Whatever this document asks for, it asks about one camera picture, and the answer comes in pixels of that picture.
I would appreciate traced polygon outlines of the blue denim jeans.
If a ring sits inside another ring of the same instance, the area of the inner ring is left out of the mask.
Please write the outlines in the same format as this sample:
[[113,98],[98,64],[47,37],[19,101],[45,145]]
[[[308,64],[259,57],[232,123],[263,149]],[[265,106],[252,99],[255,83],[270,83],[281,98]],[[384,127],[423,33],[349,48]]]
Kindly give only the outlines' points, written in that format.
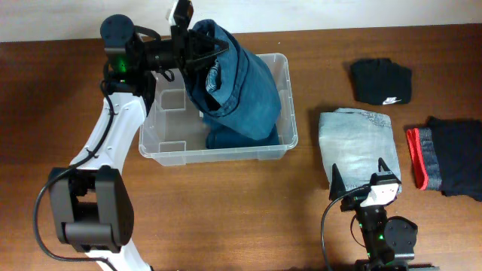
[[193,30],[225,41],[229,50],[193,76],[185,77],[190,100],[208,118],[251,139],[265,139],[281,112],[281,102],[267,64],[214,20]]

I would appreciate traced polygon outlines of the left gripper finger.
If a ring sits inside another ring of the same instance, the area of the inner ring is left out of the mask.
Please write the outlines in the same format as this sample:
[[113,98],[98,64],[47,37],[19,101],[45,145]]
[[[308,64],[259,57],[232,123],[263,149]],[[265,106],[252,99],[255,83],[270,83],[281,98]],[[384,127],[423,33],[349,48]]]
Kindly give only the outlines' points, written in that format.
[[190,30],[190,43],[193,47],[216,47],[218,40],[202,32]]
[[229,50],[229,45],[214,45],[212,49],[204,53],[192,53],[188,58],[188,74],[194,75],[199,71],[210,67],[217,57]]

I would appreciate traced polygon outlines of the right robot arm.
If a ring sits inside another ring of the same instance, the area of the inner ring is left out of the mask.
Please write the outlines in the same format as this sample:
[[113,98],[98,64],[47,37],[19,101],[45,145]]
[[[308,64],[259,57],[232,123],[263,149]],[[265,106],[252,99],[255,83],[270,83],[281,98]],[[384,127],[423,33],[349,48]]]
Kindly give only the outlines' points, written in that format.
[[429,263],[411,265],[415,258],[418,226],[401,216],[388,217],[385,207],[397,199],[401,181],[389,169],[383,159],[378,160],[378,171],[367,184],[350,191],[345,188],[337,166],[332,166],[332,183],[329,199],[324,210],[321,230],[329,210],[340,204],[342,212],[354,212],[352,221],[357,221],[368,258],[357,260],[354,270],[439,270]]

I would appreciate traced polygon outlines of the dark teal shirt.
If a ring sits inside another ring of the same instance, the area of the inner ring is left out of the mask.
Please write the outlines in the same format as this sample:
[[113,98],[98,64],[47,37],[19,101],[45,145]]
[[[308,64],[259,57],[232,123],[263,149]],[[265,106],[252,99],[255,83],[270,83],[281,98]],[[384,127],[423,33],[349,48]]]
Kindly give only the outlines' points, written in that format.
[[209,133],[206,137],[206,148],[208,149],[247,148],[279,144],[279,136],[275,126],[267,138],[255,140],[208,118],[204,118],[203,122],[209,127]]

